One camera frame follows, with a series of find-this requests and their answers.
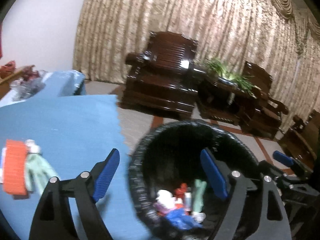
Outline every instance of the clear plastic bag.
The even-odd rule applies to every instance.
[[[25,100],[45,87],[45,84],[42,82],[46,71],[39,71],[40,77],[34,78],[28,81],[24,81],[23,78],[19,78],[10,84],[10,88],[17,92],[17,94],[13,97],[13,101]]]

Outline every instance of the mint green cloth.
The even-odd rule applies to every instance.
[[[203,194],[207,186],[206,181],[200,179],[195,180],[194,200],[193,200],[193,212],[200,213],[203,207]]]
[[[24,168],[26,189],[33,191],[33,182],[37,191],[42,195],[51,177],[58,177],[56,171],[40,154],[28,154]]]

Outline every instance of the black trash bin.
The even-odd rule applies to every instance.
[[[172,122],[150,131],[137,145],[129,166],[129,188],[138,218],[161,239],[207,239],[219,220],[218,198],[204,199],[204,209],[216,209],[211,228],[181,231],[157,215],[153,203],[159,189],[174,192],[181,183],[207,180],[200,163],[200,152],[212,149],[217,160],[226,162],[247,178],[260,179],[258,160],[232,133],[202,120]]]

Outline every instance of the gold patterned curtain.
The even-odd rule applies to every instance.
[[[320,89],[320,27],[289,0],[85,0],[74,69],[91,80],[124,83],[128,52],[141,52],[149,31],[199,41],[197,60],[217,56],[234,72],[248,60],[272,77],[271,95],[306,119]]]

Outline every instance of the white wall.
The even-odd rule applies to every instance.
[[[0,64],[72,69],[76,28],[83,0],[16,0],[2,26]]]

